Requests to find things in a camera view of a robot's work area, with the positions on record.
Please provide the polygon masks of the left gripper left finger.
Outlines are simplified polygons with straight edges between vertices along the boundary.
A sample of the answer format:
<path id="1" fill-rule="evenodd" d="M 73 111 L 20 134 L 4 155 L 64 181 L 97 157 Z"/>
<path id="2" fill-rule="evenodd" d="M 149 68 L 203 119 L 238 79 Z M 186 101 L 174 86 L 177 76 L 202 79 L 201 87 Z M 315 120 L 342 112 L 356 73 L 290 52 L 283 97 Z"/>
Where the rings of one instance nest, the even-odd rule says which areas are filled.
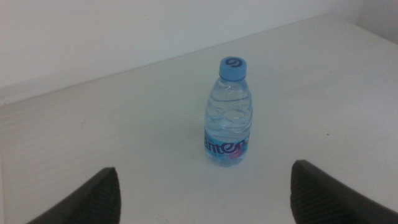
<path id="1" fill-rule="evenodd" d="M 61 202 L 31 220 L 36 224 L 118 224 L 121 191 L 113 167 L 100 170 Z"/>

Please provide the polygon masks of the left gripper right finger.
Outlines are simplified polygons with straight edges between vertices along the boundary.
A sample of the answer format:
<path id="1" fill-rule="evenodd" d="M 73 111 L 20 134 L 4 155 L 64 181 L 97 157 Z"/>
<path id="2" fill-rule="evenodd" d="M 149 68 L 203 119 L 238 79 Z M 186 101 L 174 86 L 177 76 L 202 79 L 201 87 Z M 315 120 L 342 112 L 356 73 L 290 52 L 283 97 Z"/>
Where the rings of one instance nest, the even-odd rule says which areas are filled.
<path id="1" fill-rule="evenodd" d="M 290 208 L 296 223 L 397 224 L 397 212 L 363 196 L 306 160 L 294 162 Z"/>

